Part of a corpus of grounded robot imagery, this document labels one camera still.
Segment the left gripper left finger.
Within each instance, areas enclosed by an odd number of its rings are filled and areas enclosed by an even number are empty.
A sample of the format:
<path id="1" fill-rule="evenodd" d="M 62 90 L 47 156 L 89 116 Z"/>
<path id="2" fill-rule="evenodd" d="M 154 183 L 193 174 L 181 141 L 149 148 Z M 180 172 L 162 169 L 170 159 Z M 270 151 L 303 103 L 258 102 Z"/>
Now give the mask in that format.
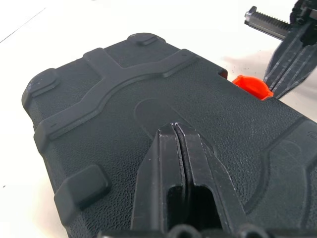
<path id="1" fill-rule="evenodd" d="M 139 166 L 131 229 L 166 233 L 184 219 L 186 190 L 182 156 L 173 124 L 157 130 Z"/>

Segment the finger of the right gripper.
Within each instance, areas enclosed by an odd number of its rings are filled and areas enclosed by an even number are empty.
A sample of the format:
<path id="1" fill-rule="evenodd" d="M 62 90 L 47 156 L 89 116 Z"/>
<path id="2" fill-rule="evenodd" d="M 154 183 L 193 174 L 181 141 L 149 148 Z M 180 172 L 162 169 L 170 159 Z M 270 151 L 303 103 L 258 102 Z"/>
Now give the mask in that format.
<path id="1" fill-rule="evenodd" d="M 279 99 L 299 86 L 317 65 L 317 45 L 292 43 L 271 71 L 271 91 Z"/>
<path id="2" fill-rule="evenodd" d="M 270 90 L 292 90 L 307 78 L 303 34 L 303 30 L 292 30 L 274 52 L 264 76 Z"/>

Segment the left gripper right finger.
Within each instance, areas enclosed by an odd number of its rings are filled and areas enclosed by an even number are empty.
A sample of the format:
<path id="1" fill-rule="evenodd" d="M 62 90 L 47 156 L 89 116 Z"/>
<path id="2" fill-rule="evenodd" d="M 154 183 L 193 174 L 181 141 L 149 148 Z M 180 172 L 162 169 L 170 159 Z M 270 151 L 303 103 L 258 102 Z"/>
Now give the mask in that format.
<path id="1" fill-rule="evenodd" d="M 195 129 L 177 124 L 175 130 L 188 182 L 186 221 L 200 231 L 237 232 L 247 219 L 226 168 Z"/>

